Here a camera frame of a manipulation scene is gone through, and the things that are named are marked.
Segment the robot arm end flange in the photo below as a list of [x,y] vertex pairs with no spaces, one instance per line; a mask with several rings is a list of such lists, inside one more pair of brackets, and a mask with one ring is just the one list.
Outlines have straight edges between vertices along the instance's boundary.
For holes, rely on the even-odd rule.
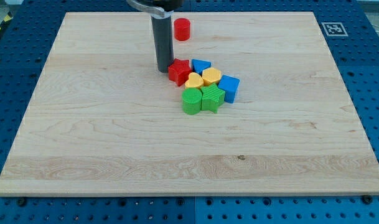
[[183,6],[185,0],[126,0],[126,2],[132,8],[146,12],[156,19],[165,19]]

